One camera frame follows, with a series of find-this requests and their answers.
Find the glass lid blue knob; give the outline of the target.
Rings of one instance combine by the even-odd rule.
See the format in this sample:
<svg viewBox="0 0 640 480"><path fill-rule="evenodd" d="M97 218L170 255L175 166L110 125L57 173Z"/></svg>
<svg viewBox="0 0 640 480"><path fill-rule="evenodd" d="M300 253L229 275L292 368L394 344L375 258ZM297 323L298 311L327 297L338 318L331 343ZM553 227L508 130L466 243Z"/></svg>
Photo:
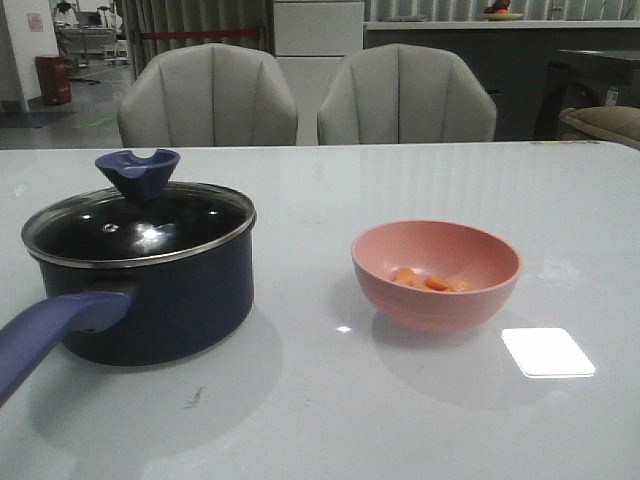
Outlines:
<svg viewBox="0 0 640 480"><path fill-rule="evenodd" d="M257 213L246 195L172 180L179 160L168 149L149 157L130 150L98 157L110 187L32 215L22 228L24 245L35 259L59 266L129 268L204 253L251 230Z"/></svg>

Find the pink bowl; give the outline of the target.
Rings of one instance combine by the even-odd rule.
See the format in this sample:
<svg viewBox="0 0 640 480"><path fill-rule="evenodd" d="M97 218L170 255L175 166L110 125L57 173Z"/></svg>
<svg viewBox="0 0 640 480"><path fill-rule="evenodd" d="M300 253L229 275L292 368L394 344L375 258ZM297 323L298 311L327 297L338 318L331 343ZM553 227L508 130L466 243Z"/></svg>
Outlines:
<svg viewBox="0 0 640 480"><path fill-rule="evenodd" d="M371 227L354 240L352 260L360 287L376 309L414 330L451 333L493 317L510 297L523 267L505 240L467 225L404 220ZM416 272L413 285L392 281L401 267ZM424 279L464 279L476 289L440 292Z"/></svg>

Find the right beige chair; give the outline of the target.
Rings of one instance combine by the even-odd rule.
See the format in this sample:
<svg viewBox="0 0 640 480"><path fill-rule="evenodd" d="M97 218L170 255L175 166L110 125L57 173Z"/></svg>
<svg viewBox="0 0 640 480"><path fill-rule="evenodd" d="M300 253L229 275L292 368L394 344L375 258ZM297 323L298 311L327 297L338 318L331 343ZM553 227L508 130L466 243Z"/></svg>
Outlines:
<svg viewBox="0 0 640 480"><path fill-rule="evenodd" d="M491 142L497 108L458 55L406 44L343 59L317 113L321 145Z"/></svg>

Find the dark blue saucepan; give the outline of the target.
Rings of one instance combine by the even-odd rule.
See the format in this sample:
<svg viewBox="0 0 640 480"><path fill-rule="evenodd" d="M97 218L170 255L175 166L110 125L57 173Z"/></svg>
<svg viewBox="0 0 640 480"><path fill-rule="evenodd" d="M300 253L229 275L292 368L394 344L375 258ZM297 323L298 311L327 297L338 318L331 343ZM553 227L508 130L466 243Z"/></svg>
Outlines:
<svg viewBox="0 0 640 480"><path fill-rule="evenodd" d="M96 363L147 366L224 339L252 307L252 228L207 252L141 267L72 268L27 250L46 297L1 331L2 398L58 344Z"/></svg>

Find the red trash bin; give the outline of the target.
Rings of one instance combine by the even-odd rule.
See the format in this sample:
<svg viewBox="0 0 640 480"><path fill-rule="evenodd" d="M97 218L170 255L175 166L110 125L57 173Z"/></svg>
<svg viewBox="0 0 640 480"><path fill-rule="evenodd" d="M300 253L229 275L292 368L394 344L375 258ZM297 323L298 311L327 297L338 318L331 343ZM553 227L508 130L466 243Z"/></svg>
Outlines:
<svg viewBox="0 0 640 480"><path fill-rule="evenodd" d="M35 66L43 103L70 103L72 95L65 59L59 55L40 55L35 57Z"/></svg>

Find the white cabinet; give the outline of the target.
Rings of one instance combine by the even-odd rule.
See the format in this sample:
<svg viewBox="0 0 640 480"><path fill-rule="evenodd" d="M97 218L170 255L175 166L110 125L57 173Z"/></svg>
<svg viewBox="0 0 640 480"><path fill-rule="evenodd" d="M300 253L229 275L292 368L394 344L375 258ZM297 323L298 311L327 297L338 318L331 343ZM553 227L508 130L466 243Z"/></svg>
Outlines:
<svg viewBox="0 0 640 480"><path fill-rule="evenodd" d="M363 48L362 1L275 1L275 57L298 110L299 145L315 145L316 115L341 59Z"/></svg>

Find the grey counter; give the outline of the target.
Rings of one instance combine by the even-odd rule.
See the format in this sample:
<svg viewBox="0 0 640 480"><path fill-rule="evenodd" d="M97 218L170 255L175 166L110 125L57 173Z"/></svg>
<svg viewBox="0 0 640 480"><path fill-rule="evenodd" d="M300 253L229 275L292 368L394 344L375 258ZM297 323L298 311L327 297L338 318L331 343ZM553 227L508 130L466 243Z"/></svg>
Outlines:
<svg viewBox="0 0 640 480"><path fill-rule="evenodd" d="M637 50L637 20L367 22L364 47L409 44L460 56L497 105L495 139L531 140L547 64L567 50Z"/></svg>

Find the beige chair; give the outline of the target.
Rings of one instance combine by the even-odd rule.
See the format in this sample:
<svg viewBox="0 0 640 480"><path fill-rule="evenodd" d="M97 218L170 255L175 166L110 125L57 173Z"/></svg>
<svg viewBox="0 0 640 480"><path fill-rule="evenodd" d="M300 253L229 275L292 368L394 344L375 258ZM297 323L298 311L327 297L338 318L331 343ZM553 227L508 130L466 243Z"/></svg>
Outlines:
<svg viewBox="0 0 640 480"><path fill-rule="evenodd" d="M221 43L154 57L117 116L125 147L292 146L298 111L275 58Z"/></svg>
<svg viewBox="0 0 640 480"><path fill-rule="evenodd" d="M317 113L321 145L491 142L497 108L458 55L406 44L343 59Z"/></svg>

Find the fruit plate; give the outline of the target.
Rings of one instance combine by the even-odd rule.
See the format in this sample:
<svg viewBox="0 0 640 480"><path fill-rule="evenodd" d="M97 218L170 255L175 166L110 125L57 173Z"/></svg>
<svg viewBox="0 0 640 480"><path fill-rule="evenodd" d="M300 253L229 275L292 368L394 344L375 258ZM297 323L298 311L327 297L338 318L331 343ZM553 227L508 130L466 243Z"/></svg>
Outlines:
<svg viewBox="0 0 640 480"><path fill-rule="evenodd" d="M514 13L510 8L510 0L494 0L490 5L484 8L480 17L489 21L520 20L523 17L522 13Z"/></svg>

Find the left beige chair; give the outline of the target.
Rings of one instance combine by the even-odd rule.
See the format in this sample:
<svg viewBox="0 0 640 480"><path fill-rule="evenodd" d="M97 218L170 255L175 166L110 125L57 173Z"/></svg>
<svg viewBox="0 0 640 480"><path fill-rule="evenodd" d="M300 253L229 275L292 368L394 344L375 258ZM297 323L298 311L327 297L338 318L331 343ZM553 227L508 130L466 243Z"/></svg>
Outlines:
<svg viewBox="0 0 640 480"><path fill-rule="evenodd" d="M117 116L125 147L292 146L298 111L275 58L221 43L154 57Z"/></svg>

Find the red barrier belt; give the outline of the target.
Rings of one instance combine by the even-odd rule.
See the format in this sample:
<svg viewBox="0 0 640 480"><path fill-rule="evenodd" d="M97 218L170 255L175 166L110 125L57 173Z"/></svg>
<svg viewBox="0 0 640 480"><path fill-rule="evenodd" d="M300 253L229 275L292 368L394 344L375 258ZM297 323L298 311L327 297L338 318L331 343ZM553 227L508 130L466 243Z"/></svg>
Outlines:
<svg viewBox="0 0 640 480"><path fill-rule="evenodd" d="M143 40L187 40L187 39L218 39L234 37L259 37L262 29L260 27L241 28L230 30L208 30L208 31L163 31L145 32L139 36Z"/></svg>

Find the beige cushion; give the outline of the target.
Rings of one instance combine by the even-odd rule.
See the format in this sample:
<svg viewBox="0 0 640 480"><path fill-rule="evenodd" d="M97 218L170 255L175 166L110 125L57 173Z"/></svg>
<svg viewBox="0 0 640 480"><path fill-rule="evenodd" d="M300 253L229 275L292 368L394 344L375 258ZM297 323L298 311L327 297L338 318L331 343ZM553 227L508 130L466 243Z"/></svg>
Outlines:
<svg viewBox="0 0 640 480"><path fill-rule="evenodd" d="M566 108L559 113L563 140L598 140L639 149L639 109L629 106Z"/></svg>

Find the orange ham slice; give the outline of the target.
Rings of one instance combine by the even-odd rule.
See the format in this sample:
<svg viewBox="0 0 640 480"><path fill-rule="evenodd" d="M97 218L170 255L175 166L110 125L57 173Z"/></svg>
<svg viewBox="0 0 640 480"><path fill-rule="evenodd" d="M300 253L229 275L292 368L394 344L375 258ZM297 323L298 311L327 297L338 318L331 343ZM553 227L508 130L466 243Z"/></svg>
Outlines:
<svg viewBox="0 0 640 480"><path fill-rule="evenodd" d="M449 280L437 276L428 276L424 279L424 286L427 289L446 292L451 291L453 289L452 284Z"/></svg>
<svg viewBox="0 0 640 480"><path fill-rule="evenodd" d="M416 280L416 272L409 267L401 267L394 273L392 281L397 284L411 286Z"/></svg>
<svg viewBox="0 0 640 480"><path fill-rule="evenodd" d="M452 292L469 292L474 291L476 286L464 279L452 279L449 281L449 290Z"/></svg>

